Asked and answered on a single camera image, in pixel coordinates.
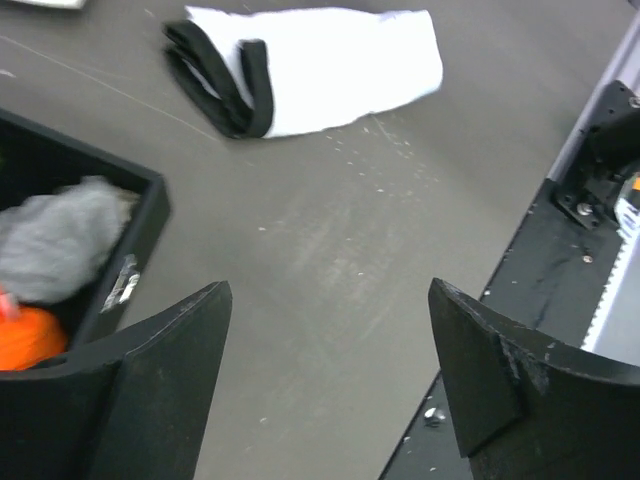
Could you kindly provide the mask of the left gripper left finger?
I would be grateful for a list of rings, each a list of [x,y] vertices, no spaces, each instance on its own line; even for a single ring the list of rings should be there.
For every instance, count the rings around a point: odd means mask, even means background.
[[[225,282],[1,376],[5,479],[190,479],[232,312]]]

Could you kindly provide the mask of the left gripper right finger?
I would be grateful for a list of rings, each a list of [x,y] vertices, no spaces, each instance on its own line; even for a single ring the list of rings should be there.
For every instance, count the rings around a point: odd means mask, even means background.
[[[532,330],[441,279],[428,303],[474,478],[638,478],[638,367]]]

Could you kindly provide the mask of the white underwear black waistband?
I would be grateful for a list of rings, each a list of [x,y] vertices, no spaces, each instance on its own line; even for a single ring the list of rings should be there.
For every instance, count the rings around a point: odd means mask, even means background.
[[[432,94],[443,81],[426,10],[185,11],[163,25],[169,70],[230,139],[341,127]]]

